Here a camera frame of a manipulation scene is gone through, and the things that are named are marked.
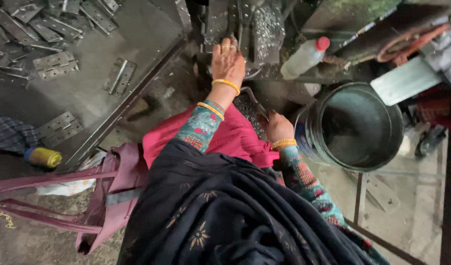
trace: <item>hand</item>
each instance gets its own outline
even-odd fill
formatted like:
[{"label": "hand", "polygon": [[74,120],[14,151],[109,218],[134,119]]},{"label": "hand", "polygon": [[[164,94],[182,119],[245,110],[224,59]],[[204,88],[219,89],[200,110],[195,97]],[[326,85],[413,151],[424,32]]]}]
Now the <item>hand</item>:
[{"label": "hand", "polygon": [[212,79],[225,79],[240,88],[245,75],[245,60],[237,50],[237,40],[225,38],[212,50]]},{"label": "hand", "polygon": [[294,138],[294,127],[287,118],[274,110],[268,112],[268,118],[270,122],[265,119],[261,120],[268,141],[277,142],[281,139]]}]

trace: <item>yellow string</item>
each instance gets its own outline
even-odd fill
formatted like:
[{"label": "yellow string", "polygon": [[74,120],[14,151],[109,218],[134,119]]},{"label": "yellow string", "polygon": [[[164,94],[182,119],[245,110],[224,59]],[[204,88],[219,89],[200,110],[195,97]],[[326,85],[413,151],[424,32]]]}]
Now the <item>yellow string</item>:
[{"label": "yellow string", "polygon": [[11,228],[11,229],[15,229],[17,228],[14,224],[13,221],[11,220],[11,216],[8,214],[3,213],[2,211],[0,211],[0,217],[5,217],[5,220],[7,221],[7,224],[5,227],[7,228]]}]

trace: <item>red cloth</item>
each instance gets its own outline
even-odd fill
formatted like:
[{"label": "red cloth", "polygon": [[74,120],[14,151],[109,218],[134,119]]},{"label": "red cloth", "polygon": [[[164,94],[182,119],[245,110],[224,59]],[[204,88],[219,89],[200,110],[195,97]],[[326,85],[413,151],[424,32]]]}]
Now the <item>red cloth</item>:
[{"label": "red cloth", "polygon": [[[185,124],[195,106],[177,114],[148,132],[142,139],[144,159],[150,168],[163,147]],[[252,162],[259,168],[270,167],[279,153],[270,151],[271,143],[258,139],[252,124],[231,104],[224,114],[224,120],[214,133],[206,153],[223,153]]]}]

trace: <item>woman's left hand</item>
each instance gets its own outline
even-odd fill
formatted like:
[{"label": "woman's left hand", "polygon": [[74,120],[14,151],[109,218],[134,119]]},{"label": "woman's left hand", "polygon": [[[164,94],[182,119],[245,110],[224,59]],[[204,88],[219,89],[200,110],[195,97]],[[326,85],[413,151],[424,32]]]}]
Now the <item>woman's left hand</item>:
[{"label": "woman's left hand", "polygon": [[212,79],[225,79],[237,87],[242,85],[245,75],[245,60],[237,50],[234,37],[222,40],[222,45],[215,45],[212,50]]}]

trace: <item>black bucket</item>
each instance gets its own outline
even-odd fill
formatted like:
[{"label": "black bucket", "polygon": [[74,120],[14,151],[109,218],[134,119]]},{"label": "black bucket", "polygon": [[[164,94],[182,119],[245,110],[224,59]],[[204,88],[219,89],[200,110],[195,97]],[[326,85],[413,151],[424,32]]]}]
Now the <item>black bucket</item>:
[{"label": "black bucket", "polygon": [[312,160],[367,172],[391,161],[403,140],[402,113],[366,83],[342,85],[298,113],[295,138]]}]

